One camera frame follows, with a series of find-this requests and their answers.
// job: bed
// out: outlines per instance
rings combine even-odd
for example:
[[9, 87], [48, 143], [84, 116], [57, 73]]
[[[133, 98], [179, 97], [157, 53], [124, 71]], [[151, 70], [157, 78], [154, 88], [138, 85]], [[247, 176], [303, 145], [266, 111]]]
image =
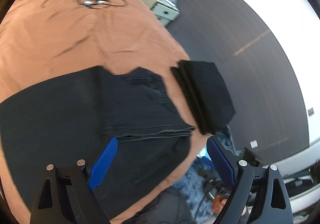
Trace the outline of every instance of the bed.
[[[170, 67], [188, 55], [141, 0], [99, 12], [76, 0], [16, 0], [0, 25], [0, 102], [39, 82], [103, 66], [113, 74], [136, 67], [161, 75], [182, 119], [196, 125]], [[147, 196], [111, 220], [120, 224], [181, 178], [208, 136], [194, 130], [187, 158]], [[21, 224], [30, 220], [0, 149], [0, 175], [6, 199]]]

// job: dark floor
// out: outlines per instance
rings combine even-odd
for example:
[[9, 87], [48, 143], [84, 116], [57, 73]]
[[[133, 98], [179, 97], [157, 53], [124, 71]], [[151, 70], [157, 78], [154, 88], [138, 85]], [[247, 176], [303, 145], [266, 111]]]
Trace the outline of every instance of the dark floor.
[[287, 56], [260, 17], [242, 0], [179, 0], [167, 26], [192, 60], [215, 62], [236, 115], [229, 126], [237, 149], [250, 147], [265, 163], [309, 146], [299, 84]]

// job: drawer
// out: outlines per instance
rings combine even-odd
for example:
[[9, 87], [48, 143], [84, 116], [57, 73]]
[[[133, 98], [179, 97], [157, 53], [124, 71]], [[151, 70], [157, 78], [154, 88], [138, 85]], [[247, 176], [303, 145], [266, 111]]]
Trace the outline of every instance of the drawer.
[[172, 21], [179, 15], [179, 12], [159, 3], [153, 8], [152, 12], [157, 16], [161, 16]]
[[161, 24], [162, 24], [164, 27], [167, 26], [168, 23], [171, 21], [171, 20], [169, 20], [169, 19], [167, 19], [167, 18], [158, 16], [158, 15], [156, 15], [156, 17], [157, 17], [158, 21], [160, 21]]

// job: folded fabric stack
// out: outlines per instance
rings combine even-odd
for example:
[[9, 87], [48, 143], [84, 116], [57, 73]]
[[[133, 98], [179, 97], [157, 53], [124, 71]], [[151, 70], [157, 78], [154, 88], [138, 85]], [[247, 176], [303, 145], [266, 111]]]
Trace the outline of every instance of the folded fabric stack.
[[212, 62], [181, 60], [171, 68], [202, 134], [220, 131], [235, 114], [227, 86]]
[[[118, 152], [94, 191], [109, 219], [146, 196], [185, 159], [194, 129], [180, 118], [159, 75], [141, 68], [112, 75], [103, 67], [9, 97], [0, 104], [0, 127], [7, 164], [29, 208], [48, 164], [73, 165], [106, 136], [117, 137]], [[70, 201], [77, 205], [72, 194]]]

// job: white nightstand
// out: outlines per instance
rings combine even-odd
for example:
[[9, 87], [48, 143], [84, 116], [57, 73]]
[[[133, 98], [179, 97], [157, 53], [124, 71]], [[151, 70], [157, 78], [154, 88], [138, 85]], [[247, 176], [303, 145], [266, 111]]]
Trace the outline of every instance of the white nightstand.
[[167, 26], [170, 21], [173, 21], [180, 14], [178, 8], [170, 2], [166, 2], [166, 0], [142, 1], [154, 13], [163, 26]]

